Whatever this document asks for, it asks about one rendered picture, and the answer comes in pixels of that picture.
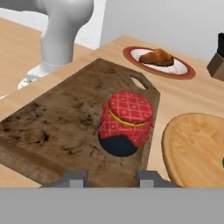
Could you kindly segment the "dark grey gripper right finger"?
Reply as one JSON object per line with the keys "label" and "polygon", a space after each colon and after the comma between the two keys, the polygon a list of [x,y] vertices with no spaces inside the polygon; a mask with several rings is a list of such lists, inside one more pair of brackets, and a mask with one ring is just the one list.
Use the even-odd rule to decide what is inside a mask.
{"label": "dark grey gripper right finger", "polygon": [[140,188],[177,187],[174,182],[163,179],[157,171],[138,171],[136,177]]}

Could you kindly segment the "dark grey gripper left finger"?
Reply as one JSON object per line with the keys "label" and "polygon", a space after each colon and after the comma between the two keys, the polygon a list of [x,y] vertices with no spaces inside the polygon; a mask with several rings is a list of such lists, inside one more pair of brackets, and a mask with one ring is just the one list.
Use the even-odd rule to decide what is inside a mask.
{"label": "dark grey gripper left finger", "polygon": [[60,180],[43,184],[43,187],[85,188],[88,187],[88,173],[86,171],[66,171]]}

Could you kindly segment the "dark wooden cutting board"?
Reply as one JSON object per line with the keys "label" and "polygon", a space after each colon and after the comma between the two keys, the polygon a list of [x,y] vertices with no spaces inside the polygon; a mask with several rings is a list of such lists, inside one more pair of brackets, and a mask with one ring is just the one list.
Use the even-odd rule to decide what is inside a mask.
{"label": "dark wooden cutting board", "polygon": [[158,107],[160,93],[143,74],[96,59],[0,122],[0,164],[41,185],[72,170],[88,172],[91,186],[134,186],[151,141],[129,157],[112,156],[98,142],[102,105],[121,90]]}

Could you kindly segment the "round light wooden board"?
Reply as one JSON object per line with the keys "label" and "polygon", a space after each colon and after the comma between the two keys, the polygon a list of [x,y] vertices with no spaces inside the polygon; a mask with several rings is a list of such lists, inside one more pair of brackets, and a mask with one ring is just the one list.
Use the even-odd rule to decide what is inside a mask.
{"label": "round light wooden board", "polygon": [[161,146],[172,182],[182,187],[224,188],[224,118],[178,115],[166,125]]}

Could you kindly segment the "jam jar with red cloth lid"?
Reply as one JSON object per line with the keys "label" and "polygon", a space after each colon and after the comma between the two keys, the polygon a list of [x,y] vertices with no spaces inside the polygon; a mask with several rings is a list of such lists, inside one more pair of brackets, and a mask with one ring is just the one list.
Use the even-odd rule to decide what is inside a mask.
{"label": "jam jar with red cloth lid", "polygon": [[127,90],[113,94],[102,107],[101,147],[120,158],[135,154],[150,137],[153,114],[151,102],[142,95]]}

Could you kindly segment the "brown croissant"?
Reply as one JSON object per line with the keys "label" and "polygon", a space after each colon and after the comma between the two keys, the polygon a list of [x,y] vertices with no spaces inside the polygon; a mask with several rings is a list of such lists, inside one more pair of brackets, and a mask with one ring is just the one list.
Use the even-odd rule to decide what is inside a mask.
{"label": "brown croissant", "polygon": [[139,57],[139,61],[144,64],[158,67],[169,67],[174,64],[174,58],[163,49],[155,49]]}

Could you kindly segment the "white plate with red rim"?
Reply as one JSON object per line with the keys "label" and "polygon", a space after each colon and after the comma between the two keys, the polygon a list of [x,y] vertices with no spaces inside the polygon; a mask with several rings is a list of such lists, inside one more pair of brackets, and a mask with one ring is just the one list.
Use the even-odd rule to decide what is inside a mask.
{"label": "white plate with red rim", "polygon": [[189,64],[178,58],[174,58],[172,66],[154,66],[139,61],[142,55],[151,52],[151,48],[142,46],[128,46],[122,50],[122,54],[126,60],[149,73],[177,80],[190,80],[195,77],[195,70]]}

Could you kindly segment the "wooden knife block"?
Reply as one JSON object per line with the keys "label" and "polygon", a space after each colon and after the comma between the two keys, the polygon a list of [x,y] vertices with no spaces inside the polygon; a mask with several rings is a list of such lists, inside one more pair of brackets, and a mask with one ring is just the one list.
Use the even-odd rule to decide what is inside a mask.
{"label": "wooden knife block", "polygon": [[224,32],[218,34],[217,51],[206,68],[212,78],[224,82]]}

